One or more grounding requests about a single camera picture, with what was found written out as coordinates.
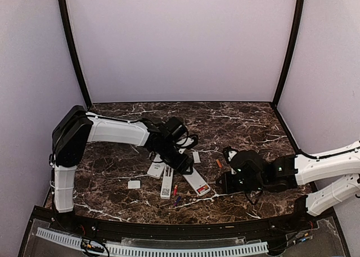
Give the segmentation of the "long white battery cover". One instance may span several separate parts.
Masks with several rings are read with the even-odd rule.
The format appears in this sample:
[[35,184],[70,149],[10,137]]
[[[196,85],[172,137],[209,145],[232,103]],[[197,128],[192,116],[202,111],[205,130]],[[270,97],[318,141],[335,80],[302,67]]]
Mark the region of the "long white battery cover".
[[198,151],[194,151],[194,152],[192,153],[192,155],[193,155],[194,163],[201,163],[200,155],[199,155],[199,152],[198,152]]

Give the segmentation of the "white TCL remote control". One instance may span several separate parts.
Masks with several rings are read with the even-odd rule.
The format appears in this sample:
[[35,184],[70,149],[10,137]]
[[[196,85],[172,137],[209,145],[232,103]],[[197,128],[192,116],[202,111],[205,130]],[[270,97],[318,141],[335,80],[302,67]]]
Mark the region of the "white TCL remote control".
[[147,171],[147,175],[152,178],[160,179],[165,169],[165,166],[166,163],[163,162],[160,156],[157,154]]

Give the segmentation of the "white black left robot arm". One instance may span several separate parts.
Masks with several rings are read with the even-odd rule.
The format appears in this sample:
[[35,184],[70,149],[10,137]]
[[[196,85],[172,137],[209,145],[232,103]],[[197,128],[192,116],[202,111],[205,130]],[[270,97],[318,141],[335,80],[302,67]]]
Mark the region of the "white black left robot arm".
[[146,118],[124,120],[99,116],[75,105],[52,132],[53,205],[59,215],[58,224],[67,232],[79,228],[79,219],[72,215],[73,190],[77,166],[86,145],[91,142],[112,142],[144,147],[157,154],[160,161],[180,174],[192,174],[194,161],[181,153],[185,143],[179,140],[188,135],[185,125],[172,117],[166,122]]

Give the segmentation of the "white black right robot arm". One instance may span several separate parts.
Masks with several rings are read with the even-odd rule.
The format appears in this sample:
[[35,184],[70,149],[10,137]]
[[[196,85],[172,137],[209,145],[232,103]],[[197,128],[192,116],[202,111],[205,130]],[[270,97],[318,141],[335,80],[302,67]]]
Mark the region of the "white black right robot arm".
[[225,194],[252,191],[283,192],[317,180],[337,177],[325,188],[295,201],[295,213],[287,219],[292,231],[299,231],[309,221],[353,195],[359,195],[359,142],[314,155],[298,154],[267,162],[254,150],[223,150],[231,169],[216,179]]

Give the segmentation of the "red black battery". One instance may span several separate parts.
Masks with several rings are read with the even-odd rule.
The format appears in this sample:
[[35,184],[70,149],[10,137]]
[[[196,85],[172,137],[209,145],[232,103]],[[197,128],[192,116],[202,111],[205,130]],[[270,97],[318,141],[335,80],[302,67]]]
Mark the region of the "red black battery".
[[198,191],[198,193],[203,193],[203,192],[207,191],[208,189],[209,189],[209,187],[208,187],[208,185],[206,184],[206,185],[203,185],[202,187],[199,187],[199,188],[197,189],[197,191]]

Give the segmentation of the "curved white battery cover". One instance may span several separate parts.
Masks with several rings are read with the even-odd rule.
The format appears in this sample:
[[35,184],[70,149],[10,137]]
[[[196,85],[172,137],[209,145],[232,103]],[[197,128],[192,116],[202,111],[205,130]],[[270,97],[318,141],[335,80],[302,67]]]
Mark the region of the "curved white battery cover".
[[141,181],[140,180],[131,180],[128,181],[128,189],[140,189]]

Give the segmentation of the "small white buttoned remote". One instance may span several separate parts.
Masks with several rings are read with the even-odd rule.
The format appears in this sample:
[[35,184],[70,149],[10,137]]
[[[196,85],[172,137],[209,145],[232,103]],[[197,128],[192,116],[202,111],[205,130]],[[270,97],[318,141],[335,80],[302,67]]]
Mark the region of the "small white buttoned remote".
[[170,199],[173,181],[173,169],[166,166],[163,172],[163,180],[160,190],[160,198],[164,200]]

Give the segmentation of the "blue purple battery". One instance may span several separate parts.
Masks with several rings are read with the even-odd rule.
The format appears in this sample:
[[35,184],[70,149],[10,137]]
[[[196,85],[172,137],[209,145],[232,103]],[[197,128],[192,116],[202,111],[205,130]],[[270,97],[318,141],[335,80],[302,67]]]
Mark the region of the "blue purple battery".
[[176,199],[175,202],[174,202],[174,206],[177,206],[178,203],[180,202],[180,200],[181,200],[181,197],[178,196],[177,199]]

